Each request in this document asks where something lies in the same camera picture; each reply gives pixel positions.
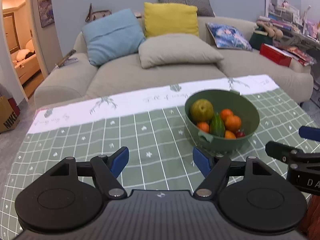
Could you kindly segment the magazine on sofa arm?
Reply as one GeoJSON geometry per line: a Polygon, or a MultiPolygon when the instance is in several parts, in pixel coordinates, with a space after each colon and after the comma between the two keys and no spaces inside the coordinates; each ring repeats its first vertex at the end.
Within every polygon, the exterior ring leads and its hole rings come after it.
{"type": "Polygon", "coordinates": [[[65,66],[66,64],[73,62],[74,60],[71,59],[71,57],[76,53],[75,49],[72,49],[69,51],[56,65],[55,68],[61,68],[65,66]]]}

